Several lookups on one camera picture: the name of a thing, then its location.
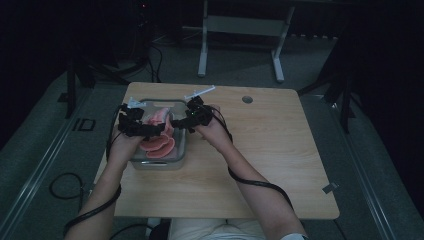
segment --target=small white object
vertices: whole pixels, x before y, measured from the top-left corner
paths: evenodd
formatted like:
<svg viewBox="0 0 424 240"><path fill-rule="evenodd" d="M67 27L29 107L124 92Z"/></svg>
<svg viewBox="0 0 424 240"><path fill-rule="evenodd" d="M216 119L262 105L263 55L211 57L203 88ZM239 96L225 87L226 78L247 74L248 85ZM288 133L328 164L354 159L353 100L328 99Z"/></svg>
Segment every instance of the small white object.
<svg viewBox="0 0 424 240"><path fill-rule="evenodd" d="M184 98L187 100L187 99L190 99L190 98L194 98L194 97L197 97L197 96L199 96L199 95L201 95L201 94L203 94L203 93L207 93L207 92L210 92L210 91L212 91L212 90L214 90L215 89L215 85L212 85L212 86L210 86L209 88L206 88L206 89L204 89L204 90L200 90L200 91L196 91L196 90L194 90L194 93L192 94L192 95L185 95L184 96Z"/></svg>
<svg viewBox="0 0 424 240"><path fill-rule="evenodd" d="M146 106L146 103L136 101L134 100L133 97L130 97L130 100L128 101L128 108L141 108L145 106Z"/></svg>

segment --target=table leg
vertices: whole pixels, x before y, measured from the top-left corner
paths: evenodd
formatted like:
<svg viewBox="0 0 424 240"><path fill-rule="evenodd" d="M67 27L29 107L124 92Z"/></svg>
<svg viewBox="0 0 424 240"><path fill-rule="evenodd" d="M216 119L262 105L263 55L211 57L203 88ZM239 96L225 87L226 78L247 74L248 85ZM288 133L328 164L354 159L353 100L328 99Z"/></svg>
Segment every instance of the table leg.
<svg viewBox="0 0 424 240"><path fill-rule="evenodd" d="M284 81L283 69L280 62L280 54L281 54L281 49L283 48L284 40L287 37L287 31L289 29L290 21L293 16L293 13L294 13L294 7L290 7L285 23L281 27L280 41L278 42L277 47L271 51L271 57L272 57L272 62L274 64L274 71L275 71L275 77L277 79L277 82Z"/></svg>
<svg viewBox="0 0 424 240"><path fill-rule="evenodd" d="M72 113L75 110L76 107L76 102L77 102L77 97L76 97L76 90L75 90L75 65L74 65L74 60L71 59L68 62L68 66L67 66L67 89L68 89L68 93L67 93L67 102L68 102L68 110L66 112L66 119L69 119L72 115Z"/></svg>
<svg viewBox="0 0 424 240"><path fill-rule="evenodd" d="M204 77L206 75L206 64L208 60L208 0L203 3L203 28L202 28L202 50L200 51L199 70L197 76Z"/></svg>

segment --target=clear plastic container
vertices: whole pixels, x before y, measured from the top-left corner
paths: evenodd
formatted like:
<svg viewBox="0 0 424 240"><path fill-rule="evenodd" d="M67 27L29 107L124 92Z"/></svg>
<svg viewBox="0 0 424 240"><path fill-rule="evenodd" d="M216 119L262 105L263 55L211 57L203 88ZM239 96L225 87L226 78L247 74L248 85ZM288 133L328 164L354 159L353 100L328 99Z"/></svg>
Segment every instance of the clear plastic container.
<svg viewBox="0 0 424 240"><path fill-rule="evenodd" d="M144 110L143 122L156 111L165 107L170 108L169 114L173 120L186 117L187 106L183 100L143 99L140 102L142 103L141 108ZM176 154L168 154L162 158L148 158L146 151L139 148L131 159L134 168L138 170L176 170L181 168L186 151L186 130L175 128L172 137L175 140L175 147L172 151L176 151Z"/></svg>

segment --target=dark background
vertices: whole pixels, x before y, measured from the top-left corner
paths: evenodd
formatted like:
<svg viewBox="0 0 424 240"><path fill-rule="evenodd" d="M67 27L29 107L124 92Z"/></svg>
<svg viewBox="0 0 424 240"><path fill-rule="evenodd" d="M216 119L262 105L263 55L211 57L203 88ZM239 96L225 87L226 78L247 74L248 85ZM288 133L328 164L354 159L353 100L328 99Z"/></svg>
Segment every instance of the dark background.
<svg viewBox="0 0 424 240"><path fill-rule="evenodd" d="M423 3L367 1L364 6L360 1L344 2L362 5L299 5L289 33L309 39L340 37L342 51L335 54L336 59L355 63L354 90L423 215ZM141 3L149 8L140 10ZM195 0L6 0L0 4L1 147L49 84L66 70L72 56L89 55L110 65L129 58L127 46L133 43L137 26L146 21L140 11L142 18L168 31L176 41L181 39L182 25L200 26L202 16L202 3ZM211 6L211 11L281 17L249 4L234 7L224 1Z"/></svg>

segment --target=wire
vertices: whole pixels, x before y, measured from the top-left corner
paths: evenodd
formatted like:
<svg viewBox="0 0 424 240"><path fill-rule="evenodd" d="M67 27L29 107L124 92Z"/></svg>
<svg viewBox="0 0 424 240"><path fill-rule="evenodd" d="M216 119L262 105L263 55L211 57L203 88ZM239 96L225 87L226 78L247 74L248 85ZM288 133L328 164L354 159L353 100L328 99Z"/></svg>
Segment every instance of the wire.
<svg viewBox="0 0 424 240"><path fill-rule="evenodd" d="M155 82L155 78L154 78L154 76L155 76L155 70L153 69L153 64L152 64L152 61L150 60L150 58L149 58L149 66L150 66L150 69L151 69L151 72L150 73L152 74L152 83L153 83L153 82Z"/></svg>
<svg viewBox="0 0 424 240"><path fill-rule="evenodd" d="M119 235L120 233L122 233L123 231L126 231L126 230L128 230L128 229L130 229L130 228L135 228L135 227L146 227L146 228L148 228L148 229L150 229L150 230L152 230L152 229L153 229L151 226L149 226L149 225L147 225L147 224L142 224L142 223L129 225L129 226L127 226L127 227L125 227L125 228L123 228L123 229L119 230L119 231L118 231L118 232L116 232L115 234L113 234L113 235L112 235L112 237L110 237L110 240L112 240L113 238L115 238L116 236L118 236L118 235Z"/></svg>
<svg viewBox="0 0 424 240"><path fill-rule="evenodd" d="M333 222L336 224L337 229L339 229L340 234L342 234L343 239L347 239L345 233L343 232L343 229L340 227L340 224L336 221L336 219L333 220Z"/></svg>
<svg viewBox="0 0 424 240"><path fill-rule="evenodd" d="M161 79L159 77L159 71L160 71L160 67L162 65L163 54L162 54L162 51L159 48L155 47L154 45L150 45L150 47L152 47L153 49L155 49L159 53L159 55L160 55L159 63L158 63L158 67L156 68L156 71L153 70L153 65L152 65L152 63L151 63L151 61L149 59L150 68L152 69L152 82L154 81L153 80L154 79L154 75L156 75L156 82L161 83L162 81L161 81Z"/></svg>
<svg viewBox="0 0 424 240"><path fill-rule="evenodd" d="M110 207L114 202L116 202L116 200L119 198L119 196L121 195L121 190L122 190L122 188L121 188L121 184L119 184L119 187L118 187L118 189L116 190L116 192L115 192L115 195L113 195L113 197L109 200L109 201L107 201L106 203L104 203L103 205L101 205L100 207L98 207L98 208L95 208L95 209L93 209L93 210L91 210L91 211L89 211L89 212L87 212L87 213L84 213L84 214L82 214L82 215L79 215L78 217L76 217L76 218L74 218L74 219L72 219L71 221L69 221L66 225L65 225L65 227L64 227L64 230L63 230L63 236L65 236L66 235L66 233L69 231L69 229L71 228L71 227L73 227L73 226L75 226L76 224L78 224L78 223L80 223L80 222L82 222L82 221L85 221L85 220L87 220L87 219L89 219L89 218L91 218L91 217L93 217L94 215L96 215L96 214L98 214L98 213L100 213L100 212L102 212L102 211L104 211L105 209L107 209L108 207Z"/></svg>
<svg viewBox="0 0 424 240"><path fill-rule="evenodd" d="M230 138L231 142L233 141L233 137L232 137L231 133L229 132L229 130L227 128L227 124L225 122L224 116L221 114L221 112L218 109L216 109L216 108L214 108L212 106L209 106L209 105L207 105L208 107L205 107L204 105L196 104L196 106L204 109L209 114L212 114L212 116L221 124L221 126L227 132L228 137ZM217 117L208 108L212 109L213 111L216 111L220 115L220 117ZM294 210L293 204L291 203L289 196L287 195L287 193L281 187L279 187L279 186L277 186L275 184L269 183L269 182L246 180L246 179L240 178L229 167L228 167L228 173L237 182L240 182L240 183L243 183L243 184L247 184L247 185L259 186L259 187L266 187L266 188L270 188L270 189L274 189L274 190L278 191L279 193L281 193L281 195L283 195L283 197L286 199L286 201L288 202L288 204L290 205L290 207Z"/></svg>
<svg viewBox="0 0 424 240"><path fill-rule="evenodd" d="M106 141L106 160L109 159L110 148L112 147L112 143L116 140L116 138L112 140L112 134L113 134L113 129L115 128L115 120L118 116L118 112L121 109L121 107L122 105L119 105L118 107L116 107L115 111L113 112L113 117L112 117L112 121L109 128L109 137Z"/></svg>
<svg viewBox="0 0 424 240"><path fill-rule="evenodd" d="M75 178L77 178L78 182L79 182L79 194L74 195L74 196L60 196L58 194L56 194L54 192L54 184L62 177L64 176L74 176ZM62 199L62 200L70 200L70 199L74 199L74 198L79 198L79 206L78 206L78 212L81 210L82 208L82 202L84 199L84 184L82 182L82 179L80 176L78 176L75 173L71 173L71 172L67 172L67 173L62 173L59 176L57 176L55 179L53 179L53 181L50 183L49 185L49 192L51 195L53 195L53 197L58 198L58 199Z"/></svg>

